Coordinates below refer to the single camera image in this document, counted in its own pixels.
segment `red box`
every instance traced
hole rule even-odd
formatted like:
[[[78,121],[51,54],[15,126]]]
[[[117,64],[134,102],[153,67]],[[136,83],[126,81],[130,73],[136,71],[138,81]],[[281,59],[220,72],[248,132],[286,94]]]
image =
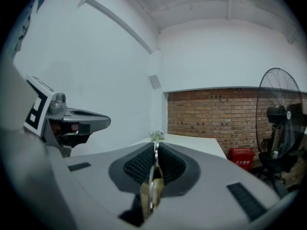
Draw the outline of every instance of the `red box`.
[[[229,160],[239,165],[242,169],[249,171],[255,153],[251,148],[231,148]]]

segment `mesh grille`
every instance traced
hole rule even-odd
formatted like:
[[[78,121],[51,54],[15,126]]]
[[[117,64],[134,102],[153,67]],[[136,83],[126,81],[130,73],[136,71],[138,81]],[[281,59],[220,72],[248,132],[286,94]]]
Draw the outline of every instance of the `mesh grille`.
[[[279,68],[272,68],[267,71],[261,81],[257,98],[256,135],[260,152],[267,149],[264,140],[271,139],[273,132],[273,123],[270,123],[267,117],[268,109],[278,110],[272,114],[272,117],[278,120],[278,122],[275,122],[277,128],[275,128],[272,150],[289,150],[295,142],[292,133],[296,129],[297,119],[301,118],[302,113],[296,115],[296,117],[293,115],[293,118],[287,121],[287,112],[293,113],[292,106],[301,103],[302,96],[299,88],[295,80],[286,71]]]
[[[148,148],[138,156],[129,160],[124,165],[125,173],[135,180],[137,183],[142,184],[150,173],[150,169],[154,162],[154,150]]]
[[[179,178],[186,170],[186,163],[163,147],[158,150],[158,159],[163,172],[164,185]]]

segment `black standing fan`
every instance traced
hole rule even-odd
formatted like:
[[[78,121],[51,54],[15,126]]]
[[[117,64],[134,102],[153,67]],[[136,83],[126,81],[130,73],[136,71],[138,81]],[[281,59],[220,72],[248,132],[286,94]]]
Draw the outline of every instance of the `black standing fan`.
[[[275,173],[290,172],[297,161],[306,124],[302,95],[295,80],[280,68],[268,70],[257,97],[256,136],[263,165],[259,177],[264,169],[272,180]]]

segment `fan guard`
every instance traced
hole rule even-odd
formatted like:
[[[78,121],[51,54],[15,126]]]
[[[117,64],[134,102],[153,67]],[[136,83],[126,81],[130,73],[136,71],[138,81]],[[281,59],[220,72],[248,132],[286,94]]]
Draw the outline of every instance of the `fan guard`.
[[[256,108],[256,136],[260,152],[277,150],[287,153],[304,132],[302,95],[289,73],[280,69],[268,70],[260,83]]]

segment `brick wall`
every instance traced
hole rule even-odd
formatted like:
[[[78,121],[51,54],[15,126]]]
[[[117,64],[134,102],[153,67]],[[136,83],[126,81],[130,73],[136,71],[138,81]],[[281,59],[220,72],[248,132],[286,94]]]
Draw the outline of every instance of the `brick wall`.
[[[215,138],[228,155],[230,148],[253,148],[256,140],[258,89],[213,89],[168,95],[168,133]],[[307,94],[303,94],[307,105]],[[272,128],[271,124],[264,131]]]

